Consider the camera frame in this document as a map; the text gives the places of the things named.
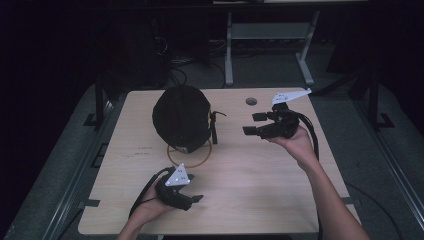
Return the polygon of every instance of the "floor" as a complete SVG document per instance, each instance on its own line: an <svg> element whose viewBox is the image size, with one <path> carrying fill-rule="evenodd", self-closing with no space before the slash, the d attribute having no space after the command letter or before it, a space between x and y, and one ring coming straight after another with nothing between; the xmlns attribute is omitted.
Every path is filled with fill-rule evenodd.
<svg viewBox="0 0 424 240"><path fill-rule="evenodd" d="M301 42L281 43L278 49L268 48L266 44L251 56L234 58L232 88L307 87L294 56ZM315 43L310 49L307 63L315 80L311 86L313 91L343 77L326 72L333 47ZM187 75L186 84L200 89L221 88L224 59L220 56L211 61L216 65L193 63L179 67ZM180 72L174 74L179 79L183 77ZM423 137L403 114L396 98L383 86L379 88L379 113L387 114L394 127L373 131L363 114L367 97L358 101L350 99L351 86L352 83L347 83L325 96L311 96L311 101L361 222L372 239L424 239L423 226L405 200L396 173L387 160L388 154L380 144L384 139L416 194L424 199ZM124 102L125 94L122 94L118 100L108 103L105 122L95 131L92 126L83 126L87 116L95 112L94 87L87 90L15 218L7 239L115 239L116 236L81 235L77 226L80 209L88 199L99 170L91 165L98 152L104 152ZM290 236L296 240L316 238L315 233ZM139 236L139 239L156 239L156 236Z"/></svg>

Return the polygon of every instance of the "white triangular marker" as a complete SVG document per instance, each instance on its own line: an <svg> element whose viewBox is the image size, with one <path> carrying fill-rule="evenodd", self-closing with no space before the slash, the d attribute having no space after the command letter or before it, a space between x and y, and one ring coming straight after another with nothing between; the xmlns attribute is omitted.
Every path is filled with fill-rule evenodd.
<svg viewBox="0 0 424 240"><path fill-rule="evenodd" d="M311 93L311 89L308 88L306 90L303 91L296 91L296 92L288 92L288 93L280 93L278 92L275 97L272 99L272 104L278 104L278 103L283 103L283 102L288 102L291 101L293 99L308 95L309 93Z"/></svg>
<svg viewBox="0 0 424 240"><path fill-rule="evenodd" d="M188 179L187 172L184 167L184 163L181 163L177 169L175 169L174 173L172 173L171 177L166 181L165 185L170 186L178 186L178 185L187 185L190 183L190 179Z"/></svg>

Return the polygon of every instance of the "black cap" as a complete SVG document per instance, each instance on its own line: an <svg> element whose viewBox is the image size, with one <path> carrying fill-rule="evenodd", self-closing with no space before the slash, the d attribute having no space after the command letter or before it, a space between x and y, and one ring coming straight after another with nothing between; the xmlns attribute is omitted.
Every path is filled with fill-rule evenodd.
<svg viewBox="0 0 424 240"><path fill-rule="evenodd" d="M182 153L191 153L211 136L210 106L205 95L195 87L171 87L153 108L153 125L169 146Z"/></svg>

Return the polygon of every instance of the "wooden table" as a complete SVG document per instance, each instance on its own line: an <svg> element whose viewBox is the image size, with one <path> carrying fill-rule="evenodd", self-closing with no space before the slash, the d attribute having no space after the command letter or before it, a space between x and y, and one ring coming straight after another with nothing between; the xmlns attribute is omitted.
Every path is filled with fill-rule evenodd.
<svg viewBox="0 0 424 240"><path fill-rule="evenodd" d="M202 90L217 115L218 145L201 166L187 169L195 178L181 193L203 194L188 211L174 210L141 230L145 234L277 234L317 232L317 215L310 183L296 161L278 145L257 136L245 136L243 126L252 113L271 110L271 99L287 89ZM118 234L148 180L170 167L167 144L156 133L152 109L163 91L128 94L90 199L79 224L82 234ZM253 97L255 106L246 104ZM290 109L310 118L319 139L320 161L341 197L349 197L334 157L307 96L288 103ZM188 164L207 148L185 155ZM349 209L357 217L352 205Z"/></svg>

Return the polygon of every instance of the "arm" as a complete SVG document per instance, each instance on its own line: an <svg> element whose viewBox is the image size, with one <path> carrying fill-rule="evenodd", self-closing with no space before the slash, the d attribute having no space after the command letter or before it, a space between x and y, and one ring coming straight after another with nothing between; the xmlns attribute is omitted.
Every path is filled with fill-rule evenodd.
<svg viewBox="0 0 424 240"><path fill-rule="evenodd" d="M156 196L155 184L153 184L143 197L143 201ZM174 209L163 204L158 199L153 199L142 203L128 219L125 226L118 235L118 240L135 240L144 224L156 219L163 213Z"/></svg>
<svg viewBox="0 0 424 240"><path fill-rule="evenodd" d="M308 132L299 127L290 139L268 139L284 147L305 171L311 183L317 211L328 239L369 239L367 233L340 199L334 185L315 156Z"/></svg>

